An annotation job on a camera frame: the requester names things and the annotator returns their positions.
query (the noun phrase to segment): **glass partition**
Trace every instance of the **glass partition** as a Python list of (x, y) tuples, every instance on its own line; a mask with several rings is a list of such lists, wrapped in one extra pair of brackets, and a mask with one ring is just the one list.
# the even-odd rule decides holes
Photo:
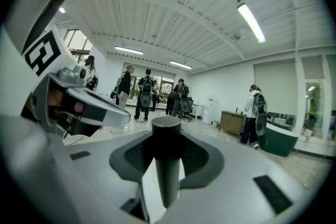
[(323, 139), (323, 80), (306, 80), (306, 110), (301, 135)]

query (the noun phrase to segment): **wooden cabinet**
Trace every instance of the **wooden cabinet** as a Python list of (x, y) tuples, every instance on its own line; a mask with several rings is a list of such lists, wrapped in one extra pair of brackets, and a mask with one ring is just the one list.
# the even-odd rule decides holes
[(240, 133), (242, 133), (244, 129), (245, 118), (245, 115), (240, 115), (234, 112), (222, 111), (219, 130), (224, 130), (228, 133), (240, 135)]

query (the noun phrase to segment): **person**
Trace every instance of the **person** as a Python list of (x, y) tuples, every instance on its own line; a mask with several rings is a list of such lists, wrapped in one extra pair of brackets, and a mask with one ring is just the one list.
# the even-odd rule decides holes
[[(136, 103), (136, 108), (135, 108), (134, 120), (136, 122), (139, 121), (140, 109), (142, 108), (142, 106), (141, 106), (142, 85), (145, 83), (146, 80), (148, 80), (149, 83), (151, 84), (152, 89), (154, 88), (154, 81), (150, 77), (151, 72), (152, 72), (152, 70), (147, 68), (146, 69), (146, 76), (141, 78), (139, 83), (138, 83), (138, 87), (139, 87), (140, 92), (139, 92), (138, 101)], [(145, 112), (145, 117), (144, 117), (143, 121), (147, 122), (148, 121), (148, 114), (149, 114), (149, 107), (143, 108), (143, 109), (144, 109), (144, 112)]]
[(184, 79), (180, 79), (179, 83), (174, 88), (174, 92), (176, 92), (176, 96), (175, 96), (174, 107), (173, 107), (173, 112), (172, 112), (173, 117), (176, 117), (176, 114), (178, 112), (180, 119), (183, 117), (183, 111), (181, 108), (181, 96), (179, 95), (179, 92), (181, 92), (183, 89), (186, 91), (186, 97), (187, 97), (189, 93), (189, 88), (184, 83)]
[(131, 90), (131, 74), (134, 73), (135, 67), (133, 65), (126, 66), (126, 71), (121, 75), (120, 84), (118, 88), (119, 106), (125, 109), (128, 96)]
[(84, 68), (86, 70), (86, 75), (84, 78), (84, 86), (86, 86), (93, 78), (95, 75), (95, 57), (92, 55), (89, 55), (89, 57), (85, 60), (85, 65)]
[(111, 99), (114, 99), (114, 98), (115, 98), (115, 104), (116, 104), (116, 105), (119, 105), (118, 89), (119, 89), (120, 79), (121, 79), (121, 78), (118, 78), (118, 80), (117, 80), (117, 82), (116, 82), (116, 85), (114, 86), (114, 89), (113, 89), (113, 91), (112, 91), (111, 94), (110, 94), (110, 98), (111, 98)]
[(172, 115), (176, 97), (177, 97), (177, 92), (172, 90), (171, 93), (168, 95), (168, 98), (167, 98), (166, 115), (168, 115), (168, 114)]
[(153, 87), (153, 108), (151, 111), (155, 111), (156, 108), (156, 101), (159, 99), (159, 89), (160, 85), (156, 80), (154, 80), (154, 87)]
[(243, 134), (240, 138), (240, 142), (244, 145), (247, 145), (247, 141), (249, 139), (249, 145), (253, 146), (254, 149), (257, 149), (259, 147), (258, 143), (258, 135), (256, 132), (256, 118), (257, 115), (256, 113), (253, 112), (253, 101), (254, 101), (254, 95), (257, 93), (260, 93), (258, 91), (258, 88), (256, 85), (252, 85), (250, 87), (250, 91), (248, 94), (248, 98), (245, 104), (245, 111), (246, 113), (246, 121), (245, 121), (245, 126), (243, 130)]

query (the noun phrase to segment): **ceiling light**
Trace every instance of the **ceiling light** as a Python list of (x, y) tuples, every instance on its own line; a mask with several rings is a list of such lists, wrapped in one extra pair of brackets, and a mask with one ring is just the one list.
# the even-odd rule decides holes
[(193, 69), (192, 67), (186, 66), (186, 65), (184, 65), (182, 63), (178, 63), (178, 62), (174, 62), (174, 61), (170, 61), (170, 63), (172, 63), (173, 65), (177, 65), (177, 66), (180, 66), (180, 67), (187, 68), (187, 69)]
[(119, 47), (119, 46), (115, 46), (116, 50), (124, 50), (124, 51), (128, 51), (128, 52), (132, 52), (134, 54), (140, 54), (143, 55), (142, 51), (139, 50), (132, 50), (132, 49), (128, 49), (128, 48), (124, 48), (124, 47)]
[(253, 33), (256, 35), (259, 43), (264, 43), (266, 41), (263, 32), (260, 29), (257, 20), (253, 16), (250, 9), (246, 6), (246, 4), (241, 4), (237, 7), (240, 14), (244, 17), (245, 21), (248, 23), (250, 28), (252, 29)]

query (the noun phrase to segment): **black pants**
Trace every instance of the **black pants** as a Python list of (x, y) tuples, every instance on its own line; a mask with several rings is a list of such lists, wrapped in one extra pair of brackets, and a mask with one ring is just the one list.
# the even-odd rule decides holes
[(174, 98), (169, 98), (167, 99), (167, 107), (166, 107), (166, 115), (171, 115), (173, 112), (173, 107), (174, 107), (175, 99)]
[[(140, 117), (140, 109), (142, 108), (140, 99), (141, 99), (141, 95), (139, 95), (138, 101), (136, 103), (135, 116), (134, 116), (136, 120)], [(148, 120), (149, 108), (142, 108), (142, 109), (145, 111), (144, 120)]]
[(175, 99), (172, 116), (176, 117), (176, 114), (179, 113), (179, 118), (183, 118), (183, 110), (181, 107), (181, 99)]
[(157, 96), (156, 96), (156, 94), (153, 94), (153, 108), (152, 108), (152, 111), (155, 111), (155, 108), (156, 108), (156, 100), (157, 100)]
[(258, 135), (256, 133), (255, 118), (246, 118), (243, 135), (241, 136), (240, 142), (246, 145), (249, 138), (250, 138), (249, 145), (258, 144)]

